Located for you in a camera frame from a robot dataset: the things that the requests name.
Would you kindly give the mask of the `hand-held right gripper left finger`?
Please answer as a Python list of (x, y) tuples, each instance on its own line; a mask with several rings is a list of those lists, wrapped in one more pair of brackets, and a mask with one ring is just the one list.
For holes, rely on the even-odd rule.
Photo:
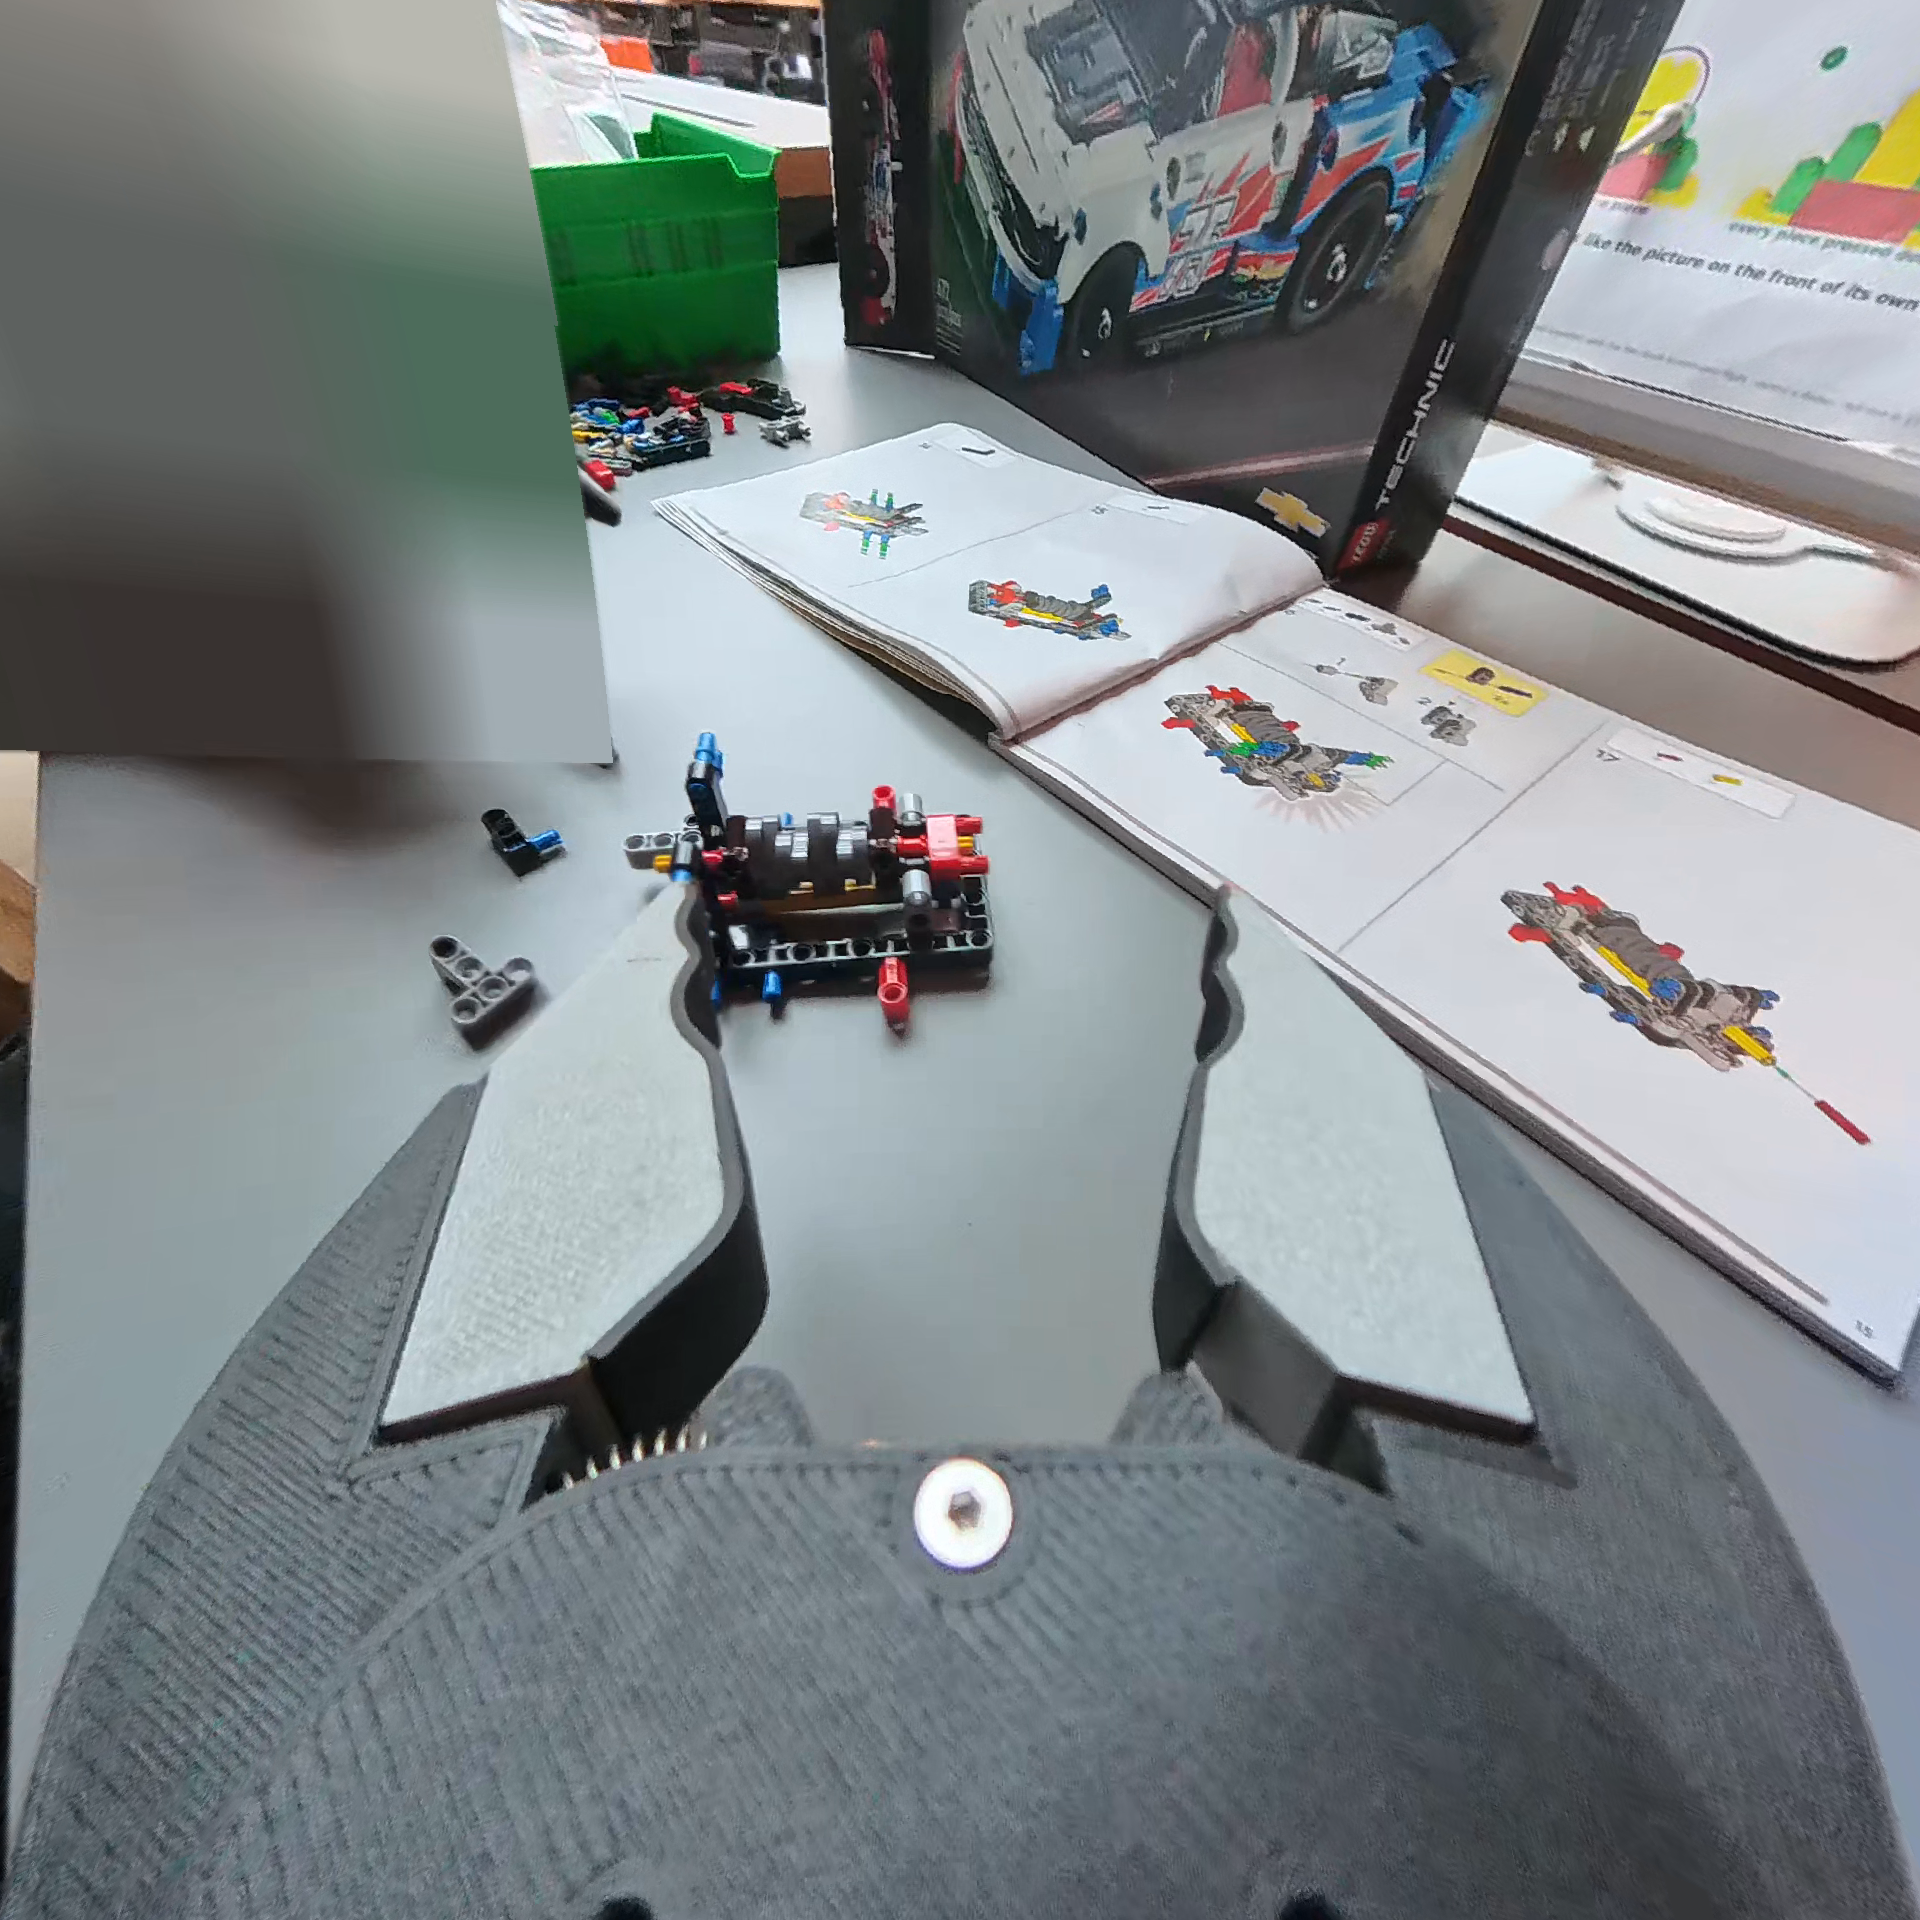
[(585, 1454), (667, 1445), (747, 1351), (770, 1285), (711, 961), (665, 885), (496, 1058), (381, 1437), (554, 1409)]

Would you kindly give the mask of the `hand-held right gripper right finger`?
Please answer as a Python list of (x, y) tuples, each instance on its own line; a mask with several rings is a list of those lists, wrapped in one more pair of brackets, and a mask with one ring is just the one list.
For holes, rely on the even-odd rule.
[(1168, 1167), (1159, 1361), (1328, 1465), (1357, 1414), (1539, 1430), (1427, 1071), (1242, 890), (1216, 893)]

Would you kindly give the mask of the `grey T-shaped lego connector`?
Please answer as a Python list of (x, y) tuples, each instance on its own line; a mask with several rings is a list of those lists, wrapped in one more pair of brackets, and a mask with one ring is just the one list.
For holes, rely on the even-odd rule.
[(450, 1027), (473, 1051), (504, 1039), (537, 1005), (537, 970), (524, 956), (493, 967), (444, 933), (427, 945), (427, 957), (449, 991)]

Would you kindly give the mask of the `lego chassis assembly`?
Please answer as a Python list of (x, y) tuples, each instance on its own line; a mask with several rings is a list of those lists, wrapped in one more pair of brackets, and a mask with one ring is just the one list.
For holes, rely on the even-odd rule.
[(706, 1013), (759, 1002), (779, 1017), (803, 991), (859, 987), (904, 1036), (920, 975), (987, 975), (997, 933), (981, 815), (895, 785), (852, 813), (747, 813), (728, 803), (724, 770), (716, 735), (699, 734), (682, 820), (623, 842), (633, 869), (699, 901)]

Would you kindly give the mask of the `lego instruction booklet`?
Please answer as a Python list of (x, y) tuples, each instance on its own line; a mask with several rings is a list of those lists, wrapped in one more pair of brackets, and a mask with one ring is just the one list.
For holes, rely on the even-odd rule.
[(1915, 827), (938, 422), (657, 514), (1867, 1374), (1915, 1353)]

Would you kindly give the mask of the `pile of loose lego parts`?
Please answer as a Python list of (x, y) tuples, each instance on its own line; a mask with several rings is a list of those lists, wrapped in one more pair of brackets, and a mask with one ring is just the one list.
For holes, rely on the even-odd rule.
[(743, 421), (757, 422), (759, 435), (779, 447), (811, 439), (805, 403), (768, 378), (596, 382), (581, 375), (571, 388), (568, 433), (588, 516), (620, 525), (623, 477), (704, 459), (714, 439), (731, 439)]

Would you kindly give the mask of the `lego set box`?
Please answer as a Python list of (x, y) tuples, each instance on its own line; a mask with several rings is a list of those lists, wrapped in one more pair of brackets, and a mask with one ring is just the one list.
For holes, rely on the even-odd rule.
[(829, 2), (851, 345), (1330, 578), (1441, 533), (1677, 2)]

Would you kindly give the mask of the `green plastic bin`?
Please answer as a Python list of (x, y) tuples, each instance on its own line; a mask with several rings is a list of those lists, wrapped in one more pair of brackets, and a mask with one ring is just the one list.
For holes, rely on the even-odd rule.
[(633, 145), (533, 166), (565, 375), (779, 356), (778, 153), (673, 111)]

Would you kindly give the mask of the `clear plastic bag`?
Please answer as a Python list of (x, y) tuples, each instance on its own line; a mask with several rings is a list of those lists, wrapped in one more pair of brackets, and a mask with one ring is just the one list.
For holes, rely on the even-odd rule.
[(576, 7), (496, 2), (529, 162), (635, 159), (613, 65)]

